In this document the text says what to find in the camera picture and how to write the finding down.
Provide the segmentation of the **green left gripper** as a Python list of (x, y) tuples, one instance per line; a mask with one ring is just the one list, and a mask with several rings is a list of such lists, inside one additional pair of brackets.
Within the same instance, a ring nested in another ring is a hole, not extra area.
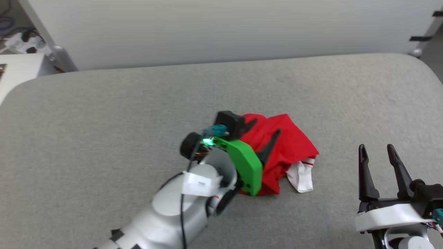
[[(249, 132), (257, 123), (257, 118), (244, 119), (242, 125), (242, 136)], [(256, 196), (262, 186), (263, 166), (266, 166), (272, 150), (278, 140), (281, 129), (277, 129), (271, 136), (269, 142), (257, 153), (252, 147), (241, 140), (225, 140), (215, 137), (215, 145), (220, 146), (227, 152), (234, 163), (239, 178), (243, 181), (242, 191), (250, 196)]]

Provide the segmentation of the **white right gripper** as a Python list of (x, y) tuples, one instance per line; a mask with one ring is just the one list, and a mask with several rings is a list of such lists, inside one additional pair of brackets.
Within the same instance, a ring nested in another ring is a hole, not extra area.
[[(414, 196), (410, 189), (412, 182), (404, 163), (400, 159), (394, 145), (387, 144), (389, 162), (394, 168), (400, 200), (409, 200)], [(367, 232), (382, 230), (418, 223), (434, 222), (432, 216), (420, 215), (411, 204), (400, 202), (392, 204), (388, 202), (377, 202), (380, 194), (375, 188), (369, 169), (369, 157), (364, 144), (359, 145), (359, 211), (355, 216), (355, 230)]]

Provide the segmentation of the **red and white jersey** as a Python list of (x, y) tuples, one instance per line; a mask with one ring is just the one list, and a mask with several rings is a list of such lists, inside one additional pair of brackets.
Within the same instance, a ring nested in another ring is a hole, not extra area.
[(241, 136), (241, 141), (252, 147), (255, 153), (266, 145), (272, 134), (281, 129), (262, 174), (262, 186), (257, 195), (280, 194), (279, 181), (287, 177), (299, 193), (313, 191), (312, 168), (319, 154), (308, 137), (293, 123), (287, 114), (267, 118), (260, 114), (245, 114), (250, 120), (257, 118), (253, 128)]

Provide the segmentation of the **grey fabric sofa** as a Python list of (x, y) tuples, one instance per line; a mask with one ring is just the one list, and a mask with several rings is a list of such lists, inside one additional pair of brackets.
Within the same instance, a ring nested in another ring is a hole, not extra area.
[(319, 156), (314, 190), (236, 196), (189, 249), (372, 249), (356, 233), (360, 144), (396, 197), (387, 144), (443, 185), (443, 84), (400, 54), (82, 71), (15, 87), (0, 105), (0, 249), (93, 249), (187, 161), (218, 111), (288, 114)]

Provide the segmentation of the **white power strip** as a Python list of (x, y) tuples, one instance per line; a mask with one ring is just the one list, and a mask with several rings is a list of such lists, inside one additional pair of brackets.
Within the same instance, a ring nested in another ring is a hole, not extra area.
[(0, 49), (0, 55), (6, 54), (44, 54), (51, 56), (53, 54), (49, 45), (34, 30), (27, 30), (15, 33), (2, 41), (3, 47)]

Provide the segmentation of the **white power supply box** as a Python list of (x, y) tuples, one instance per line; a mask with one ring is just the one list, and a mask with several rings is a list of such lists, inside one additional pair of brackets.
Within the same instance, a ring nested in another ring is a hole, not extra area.
[(0, 105), (16, 86), (38, 77), (54, 74), (43, 54), (0, 55)]

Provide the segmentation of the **white metal frame leg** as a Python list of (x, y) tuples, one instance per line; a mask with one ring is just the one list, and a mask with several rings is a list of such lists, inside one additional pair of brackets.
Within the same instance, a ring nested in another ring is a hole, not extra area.
[(408, 55), (419, 59), (422, 57), (425, 48), (443, 25), (443, 7), (440, 10), (434, 11), (432, 18), (433, 21), (424, 35), (411, 36), (409, 39), (410, 42), (416, 44), (415, 47), (408, 52)]
[(18, 2), (20, 3), (22, 8), (28, 15), (29, 19), (36, 26), (40, 35), (46, 41), (46, 44), (51, 49), (52, 56), (50, 59), (55, 63), (55, 65), (65, 72), (78, 71), (76, 65), (71, 60), (68, 52), (60, 45), (57, 45), (55, 41), (52, 39), (48, 29), (43, 25), (41, 17), (38, 16), (37, 12), (35, 11), (35, 8), (31, 6), (31, 0), (18, 0)]

